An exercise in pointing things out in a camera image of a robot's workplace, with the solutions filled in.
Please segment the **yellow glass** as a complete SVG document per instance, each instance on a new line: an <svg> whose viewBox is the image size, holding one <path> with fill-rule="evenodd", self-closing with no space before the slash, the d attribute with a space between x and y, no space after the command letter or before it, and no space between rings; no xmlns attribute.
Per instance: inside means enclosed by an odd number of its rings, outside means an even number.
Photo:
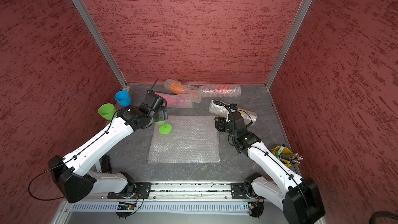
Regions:
<svg viewBox="0 0 398 224"><path fill-rule="evenodd" d="M252 124L254 124L257 121L257 113L239 107L237 107L237 111L243 117L245 124L250 124L251 122ZM228 110L224 106L215 104L214 100L212 100L210 103L209 112L211 114L224 118L227 118L229 114Z"/></svg>

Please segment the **dark green glass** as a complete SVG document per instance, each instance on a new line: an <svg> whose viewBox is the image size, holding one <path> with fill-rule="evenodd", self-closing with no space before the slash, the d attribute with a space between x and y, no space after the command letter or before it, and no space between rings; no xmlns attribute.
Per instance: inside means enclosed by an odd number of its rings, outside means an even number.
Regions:
<svg viewBox="0 0 398 224"><path fill-rule="evenodd" d="M156 125L159 125L159 133L162 135L169 134L172 130L172 126L166 121L157 121L155 122Z"/></svg>

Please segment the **blue glass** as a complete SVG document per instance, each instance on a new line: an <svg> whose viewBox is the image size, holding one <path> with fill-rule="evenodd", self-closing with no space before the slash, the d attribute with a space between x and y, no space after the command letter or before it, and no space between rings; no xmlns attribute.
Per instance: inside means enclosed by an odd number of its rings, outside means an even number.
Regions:
<svg viewBox="0 0 398 224"><path fill-rule="evenodd" d="M132 99L127 91L119 91L115 94L115 100L122 106L127 107L132 104Z"/></svg>

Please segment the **light green wine glass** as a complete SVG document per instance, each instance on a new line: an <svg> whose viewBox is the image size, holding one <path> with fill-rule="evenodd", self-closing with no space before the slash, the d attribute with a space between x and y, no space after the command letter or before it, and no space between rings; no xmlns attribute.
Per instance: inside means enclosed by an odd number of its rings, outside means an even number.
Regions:
<svg viewBox="0 0 398 224"><path fill-rule="evenodd" d="M116 110L114 104L106 103L106 104L103 104L102 106L100 106L98 108L97 112L104 119L111 121L114 118L116 111L117 110Z"/></svg>

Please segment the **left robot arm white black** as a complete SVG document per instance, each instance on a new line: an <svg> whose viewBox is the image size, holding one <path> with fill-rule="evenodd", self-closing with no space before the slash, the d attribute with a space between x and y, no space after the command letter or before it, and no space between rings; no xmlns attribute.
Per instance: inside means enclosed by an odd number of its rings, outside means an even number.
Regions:
<svg viewBox="0 0 398 224"><path fill-rule="evenodd" d="M54 156L48 162L48 172L69 203L77 203L92 194L118 194L124 199L140 197L135 180L126 172L94 172L92 167L120 141L137 130L167 120L167 101L148 90L144 102L117 110L104 104L98 110L109 124L76 150L65 156Z"/></svg>

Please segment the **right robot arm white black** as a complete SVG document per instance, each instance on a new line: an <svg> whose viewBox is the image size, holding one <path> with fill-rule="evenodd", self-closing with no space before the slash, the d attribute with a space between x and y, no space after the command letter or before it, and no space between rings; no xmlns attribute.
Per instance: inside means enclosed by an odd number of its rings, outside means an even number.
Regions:
<svg viewBox="0 0 398 224"><path fill-rule="evenodd" d="M228 134L229 143L243 153L273 180L269 182L258 173L245 180L245 194L263 198L282 210L290 224L314 224L325 215L319 187L312 179L304 179L287 168L254 133L235 104L215 100L214 104L227 110L226 117L216 117L215 126Z"/></svg>

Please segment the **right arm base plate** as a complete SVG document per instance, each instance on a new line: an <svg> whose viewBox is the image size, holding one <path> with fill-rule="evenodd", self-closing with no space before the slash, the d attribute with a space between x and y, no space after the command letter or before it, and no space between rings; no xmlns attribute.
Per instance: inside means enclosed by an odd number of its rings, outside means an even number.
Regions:
<svg viewBox="0 0 398 224"><path fill-rule="evenodd" d="M231 183L232 199L258 199L250 183Z"/></svg>

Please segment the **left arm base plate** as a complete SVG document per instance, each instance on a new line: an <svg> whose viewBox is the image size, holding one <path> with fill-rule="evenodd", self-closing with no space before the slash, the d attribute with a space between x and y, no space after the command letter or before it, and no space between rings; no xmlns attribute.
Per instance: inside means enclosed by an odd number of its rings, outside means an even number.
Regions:
<svg viewBox="0 0 398 224"><path fill-rule="evenodd" d="M109 192L108 199L130 200L137 198L148 199L152 183L128 183L119 193Z"/></svg>

